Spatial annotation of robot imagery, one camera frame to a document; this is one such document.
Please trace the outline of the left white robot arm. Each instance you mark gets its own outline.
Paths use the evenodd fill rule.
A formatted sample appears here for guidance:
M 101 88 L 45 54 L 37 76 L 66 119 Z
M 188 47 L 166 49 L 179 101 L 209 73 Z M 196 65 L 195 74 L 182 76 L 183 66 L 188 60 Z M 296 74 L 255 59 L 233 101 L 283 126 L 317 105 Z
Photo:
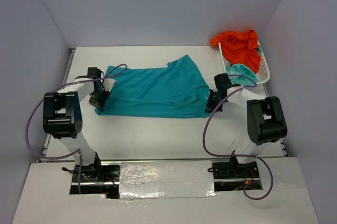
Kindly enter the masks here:
M 115 80 L 103 78 L 103 72 L 89 67 L 87 74 L 75 78 L 75 83 L 49 92 L 43 98 L 43 129 L 58 139 L 72 154 L 76 170 L 91 181 L 101 179 L 103 167 L 98 154 L 89 146 L 82 134 L 83 118 L 81 101 L 88 97 L 88 103 L 103 111 Z

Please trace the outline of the teal t-shirt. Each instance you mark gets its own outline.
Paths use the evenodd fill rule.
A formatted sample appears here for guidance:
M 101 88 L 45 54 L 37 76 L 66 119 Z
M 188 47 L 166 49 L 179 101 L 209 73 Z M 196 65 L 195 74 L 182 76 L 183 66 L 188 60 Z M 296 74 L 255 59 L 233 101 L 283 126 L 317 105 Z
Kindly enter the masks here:
M 206 118 L 209 86 L 189 55 L 166 67 L 124 69 L 109 66 L 116 82 L 99 116 Z

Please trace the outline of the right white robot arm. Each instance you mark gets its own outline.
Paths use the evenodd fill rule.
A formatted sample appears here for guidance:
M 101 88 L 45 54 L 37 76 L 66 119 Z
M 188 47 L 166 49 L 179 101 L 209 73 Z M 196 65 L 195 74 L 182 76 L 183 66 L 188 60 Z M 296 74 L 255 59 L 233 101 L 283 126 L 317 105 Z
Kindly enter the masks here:
M 247 164 L 258 159 L 266 146 L 279 141 L 288 134 L 288 127 L 280 99 L 276 96 L 262 96 L 249 90 L 257 86 L 253 79 L 227 73 L 214 77 L 216 90 L 210 90 L 206 105 L 209 118 L 205 124 L 202 145 L 205 152 L 213 157 L 234 159 L 229 164 L 230 174 L 241 177 L 247 171 Z M 206 133 L 216 112 L 223 111 L 225 103 L 235 104 L 246 111 L 246 129 L 249 140 L 230 154 L 214 154 L 206 147 Z

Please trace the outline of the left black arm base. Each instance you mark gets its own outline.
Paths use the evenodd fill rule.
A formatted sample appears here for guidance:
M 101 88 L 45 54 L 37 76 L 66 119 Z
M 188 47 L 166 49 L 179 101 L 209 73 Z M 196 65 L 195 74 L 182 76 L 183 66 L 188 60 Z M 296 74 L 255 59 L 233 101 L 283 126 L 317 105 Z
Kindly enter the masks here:
M 120 197 L 120 165 L 103 165 L 100 175 L 81 175 L 78 183 L 77 170 L 69 170 L 65 167 L 63 171 L 72 175 L 70 195 L 103 195 L 108 199 Z

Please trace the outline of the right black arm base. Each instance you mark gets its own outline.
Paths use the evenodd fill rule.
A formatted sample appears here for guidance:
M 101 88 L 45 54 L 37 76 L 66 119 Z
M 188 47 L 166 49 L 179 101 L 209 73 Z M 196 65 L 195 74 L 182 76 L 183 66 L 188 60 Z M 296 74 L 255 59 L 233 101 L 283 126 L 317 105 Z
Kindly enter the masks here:
M 220 191 L 262 190 L 260 174 L 255 161 L 248 164 L 236 164 L 232 161 L 213 162 L 207 169 L 213 175 L 214 189 Z

